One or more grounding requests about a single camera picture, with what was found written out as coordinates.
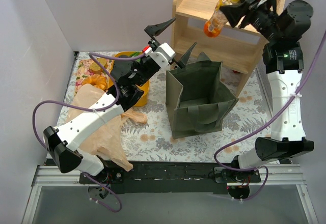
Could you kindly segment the bundt cake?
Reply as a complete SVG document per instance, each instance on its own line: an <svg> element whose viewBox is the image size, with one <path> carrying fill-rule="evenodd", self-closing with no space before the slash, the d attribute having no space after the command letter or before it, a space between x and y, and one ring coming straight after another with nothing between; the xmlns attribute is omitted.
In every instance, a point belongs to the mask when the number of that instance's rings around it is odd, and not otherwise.
<svg viewBox="0 0 326 224"><path fill-rule="evenodd" d="M104 76L99 74L94 74L87 77L82 83L82 85L90 84L96 88L99 88L103 91L107 89L107 80Z"/></svg>

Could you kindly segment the floral rectangular tray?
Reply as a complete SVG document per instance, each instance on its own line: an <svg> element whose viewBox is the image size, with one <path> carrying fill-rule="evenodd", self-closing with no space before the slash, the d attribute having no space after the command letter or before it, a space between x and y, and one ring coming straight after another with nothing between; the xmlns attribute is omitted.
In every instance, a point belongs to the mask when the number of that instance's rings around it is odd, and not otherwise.
<svg viewBox="0 0 326 224"><path fill-rule="evenodd" d="M75 83L75 89L74 89L74 94L78 92L79 88L81 88L82 82L89 76L94 75L93 73L89 72L89 67L94 62L92 59L85 59L81 60L79 62L77 72L76 72L76 83ZM104 76L107 80L107 89L113 85L112 80L109 78L107 73L104 71L101 76Z"/></svg>

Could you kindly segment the dark green tote bag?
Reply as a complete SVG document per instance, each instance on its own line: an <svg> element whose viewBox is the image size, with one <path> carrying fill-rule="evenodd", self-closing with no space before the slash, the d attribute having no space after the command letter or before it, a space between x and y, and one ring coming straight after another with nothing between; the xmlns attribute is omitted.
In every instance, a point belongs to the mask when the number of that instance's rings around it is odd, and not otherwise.
<svg viewBox="0 0 326 224"><path fill-rule="evenodd" d="M185 68L166 72L166 108L172 137L221 131L238 98L221 81L222 62L204 52Z"/></svg>

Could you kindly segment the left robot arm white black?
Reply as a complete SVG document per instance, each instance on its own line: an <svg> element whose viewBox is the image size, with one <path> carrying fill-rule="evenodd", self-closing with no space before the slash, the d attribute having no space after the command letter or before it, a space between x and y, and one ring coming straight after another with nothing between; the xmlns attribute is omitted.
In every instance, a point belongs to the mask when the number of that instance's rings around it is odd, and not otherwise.
<svg viewBox="0 0 326 224"><path fill-rule="evenodd" d="M93 61L97 58L114 61L111 72L107 73L113 85L89 108L80 107L82 113L70 122L58 128L49 126L43 131L46 149L61 173L79 170L91 175L97 183L103 183L108 179L105 161L99 156L83 152L79 147L101 126L132 108L144 94L140 86L156 72L171 64L176 64L179 68L185 67L193 45L180 60L176 61L174 59L176 53L172 47L168 43L161 44L156 40L156 37L175 20L172 18L160 24L147 26L144 31L150 37L150 41L138 56L121 58L89 53Z"/></svg>

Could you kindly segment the yellow cap drink bottle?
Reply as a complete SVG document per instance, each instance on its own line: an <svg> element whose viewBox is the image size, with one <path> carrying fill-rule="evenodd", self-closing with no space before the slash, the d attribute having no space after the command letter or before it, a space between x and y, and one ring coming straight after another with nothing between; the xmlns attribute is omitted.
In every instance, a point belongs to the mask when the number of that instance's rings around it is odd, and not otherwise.
<svg viewBox="0 0 326 224"><path fill-rule="evenodd" d="M228 22L225 15L220 10L221 6L237 4L240 0L219 0L215 6L214 13L211 18L205 22L203 32L208 37L217 37L224 25Z"/></svg>

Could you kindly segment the yellow plastic bin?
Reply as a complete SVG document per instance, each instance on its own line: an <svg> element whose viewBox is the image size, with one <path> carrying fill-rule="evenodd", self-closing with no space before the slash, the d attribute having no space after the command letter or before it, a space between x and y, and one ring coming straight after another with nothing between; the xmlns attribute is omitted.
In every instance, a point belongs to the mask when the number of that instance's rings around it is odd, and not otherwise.
<svg viewBox="0 0 326 224"><path fill-rule="evenodd" d="M127 56L129 58L134 58L139 54L139 52L122 52L117 54L116 57L122 58L124 56ZM133 107L144 94L144 91L142 91L140 89L140 86L137 85L121 87L118 90L116 90L115 87L111 87L109 88L108 92L118 97L117 104L121 105L124 110L128 110L129 108Z"/></svg>

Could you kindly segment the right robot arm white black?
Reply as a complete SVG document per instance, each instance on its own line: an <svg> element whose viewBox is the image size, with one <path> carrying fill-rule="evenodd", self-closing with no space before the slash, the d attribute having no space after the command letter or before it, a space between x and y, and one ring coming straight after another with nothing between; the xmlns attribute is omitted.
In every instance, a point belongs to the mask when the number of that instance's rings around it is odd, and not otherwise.
<svg viewBox="0 0 326 224"><path fill-rule="evenodd" d="M303 85L303 51L299 40L310 28L313 7L301 0L291 2L281 14L276 12L276 0L262 5L245 0L241 4L220 7L232 27L252 25L266 40L263 62L271 87L274 116L271 135L259 137L248 152L234 158L231 178L242 182L254 170L268 162L292 158L314 149L306 139L301 119Z"/></svg>

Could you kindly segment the aluminium frame rail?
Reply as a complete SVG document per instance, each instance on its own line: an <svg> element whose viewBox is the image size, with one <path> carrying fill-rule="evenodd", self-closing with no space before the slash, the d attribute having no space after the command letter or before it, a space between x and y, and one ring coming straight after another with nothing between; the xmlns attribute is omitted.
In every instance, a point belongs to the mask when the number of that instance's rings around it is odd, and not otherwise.
<svg viewBox="0 0 326 224"><path fill-rule="evenodd" d="M296 185L308 223L318 223L310 200L307 182L299 164L268 164L268 185ZM56 166L38 166L32 181L31 203L27 204L23 223L32 223L43 186L78 186L80 173L73 170L62 174Z"/></svg>

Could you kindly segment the wooden shelf unit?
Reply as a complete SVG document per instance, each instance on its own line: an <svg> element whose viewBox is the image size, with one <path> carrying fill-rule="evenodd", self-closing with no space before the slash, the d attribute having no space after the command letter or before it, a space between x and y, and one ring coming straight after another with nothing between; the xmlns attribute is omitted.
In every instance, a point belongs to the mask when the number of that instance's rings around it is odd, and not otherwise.
<svg viewBox="0 0 326 224"><path fill-rule="evenodd" d="M226 24L219 36L210 38L201 28L190 25L191 21L206 22L212 15L219 0L173 0L172 16L176 19L172 25L171 46L179 59L193 43L196 57L204 52L213 61L239 72L241 78L236 95L239 96L249 77L261 59L266 39L251 25L245 28L232 28Z"/></svg>

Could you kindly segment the orange plastic grocery bag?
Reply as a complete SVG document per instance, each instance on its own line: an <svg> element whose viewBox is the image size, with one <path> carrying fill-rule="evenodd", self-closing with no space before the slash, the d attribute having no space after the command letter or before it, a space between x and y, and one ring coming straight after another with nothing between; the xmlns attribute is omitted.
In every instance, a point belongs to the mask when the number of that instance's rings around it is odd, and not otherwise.
<svg viewBox="0 0 326 224"><path fill-rule="evenodd" d="M89 108L104 94L104 91L90 84L81 86L72 105ZM80 145L80 149L91 155L98 155L104 159L110 159L127 172L133 169L133 165L127 160L121 145L121 129L128 119L134 122L146 124L147 116L134 109L118 115L92 133Z"/></svg>

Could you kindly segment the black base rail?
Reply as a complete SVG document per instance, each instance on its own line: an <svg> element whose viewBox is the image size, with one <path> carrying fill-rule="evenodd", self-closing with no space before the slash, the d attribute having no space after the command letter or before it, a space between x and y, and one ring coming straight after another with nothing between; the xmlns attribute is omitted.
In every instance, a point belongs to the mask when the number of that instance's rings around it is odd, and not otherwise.
<svg viewBox="0 0 326 224"><path fill-rule="evenodd" d="M231 172L216 163L134 161L133 169L125 171L108 161L106 175L100 183L116 194L212 192L227 194L227 184L248 188L261 181L258 171Z"/></svg>

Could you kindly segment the floral table mat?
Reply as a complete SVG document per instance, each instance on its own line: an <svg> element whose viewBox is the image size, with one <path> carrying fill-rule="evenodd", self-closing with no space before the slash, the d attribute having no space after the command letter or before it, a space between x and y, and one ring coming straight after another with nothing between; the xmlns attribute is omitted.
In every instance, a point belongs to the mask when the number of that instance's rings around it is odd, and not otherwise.
<svg viewBox="0 0 326 224"><path fill-rule="evenodd" d="M148 101L134 110L147 116L147 123L128 119L121 129L121 145L128 161L213 162L218 149L220 162L228 163L252 149L256 137L245 136L259 130L271 117L258 71L250 76L238 103L223 119L219 132L174 139L165 105L166 73L151 79Z"/></svg>

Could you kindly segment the slice of bread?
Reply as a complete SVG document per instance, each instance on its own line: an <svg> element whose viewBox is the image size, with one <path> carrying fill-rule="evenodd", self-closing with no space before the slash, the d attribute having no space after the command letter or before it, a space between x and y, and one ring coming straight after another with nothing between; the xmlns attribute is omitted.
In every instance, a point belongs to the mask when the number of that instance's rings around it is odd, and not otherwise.
<svg viewBox="0 0 326 224"><path fill-rule="evenodd" d="M96 60L99 64L101 64L104 67L104 69L107 69L108 67L107 59L97 58ZM96 62L92 62L92 64L89 67L89 72L93 74L101 75L104 72L104 70Z"/></svg>

